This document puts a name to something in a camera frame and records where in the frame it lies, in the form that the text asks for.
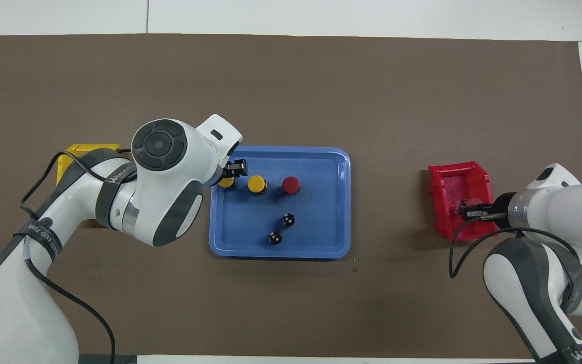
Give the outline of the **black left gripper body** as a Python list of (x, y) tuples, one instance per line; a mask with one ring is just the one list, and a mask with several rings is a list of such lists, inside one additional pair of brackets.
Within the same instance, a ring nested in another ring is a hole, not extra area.
[(239, 178), (249, 175), (249, 164), (246, 159), (228, 161), (222, 171), (222, 179)]

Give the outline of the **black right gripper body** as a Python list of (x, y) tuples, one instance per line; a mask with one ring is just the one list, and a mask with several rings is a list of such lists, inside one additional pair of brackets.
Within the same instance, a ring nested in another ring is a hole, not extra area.
[(517, 193), (503, 193), (495, 199), (490, 209), (490, 214), (499, 214), (500, 217), (493, 219), (496, 226), (510, 226), (508, 219), (510, 201)]

